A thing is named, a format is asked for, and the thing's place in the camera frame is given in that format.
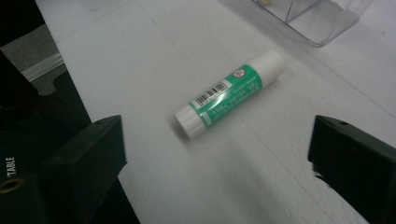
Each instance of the white table surface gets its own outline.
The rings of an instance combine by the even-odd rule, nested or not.
[[[396,2],[315,49],[238,0],[36,0],[92,120],[122,115],[141,223],[366,223],[314,178],[316,114],[396,147]],[[242,63],[286,72],[193,141],[173,112]]]

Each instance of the clear plastic container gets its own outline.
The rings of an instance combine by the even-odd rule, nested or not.
[[[336,38],[359,18],[374,0],[250,0],[285,22],[314,46]]]

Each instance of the glue stick body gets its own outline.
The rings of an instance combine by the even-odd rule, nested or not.
[[[190,139],[224,118],[284,71],[282,56],[266,51],[199,94],[174,115]]]

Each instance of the white barcode sticker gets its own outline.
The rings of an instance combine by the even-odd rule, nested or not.
[[[191,103],[195,106],[196,109],[199,109],[202,106],[206,105],[213,98],[229,89],[232,85],[233,84],[231,84],[228,80],[223,79],[213,87],[209,88],[209,90],[205,91],[200,96],[195,98],[195,100],[191,101]]]

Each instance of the green label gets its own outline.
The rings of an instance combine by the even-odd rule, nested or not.
[[[206,127],[222,119],[262,88],[259,74],[244,64],[190,102]]]

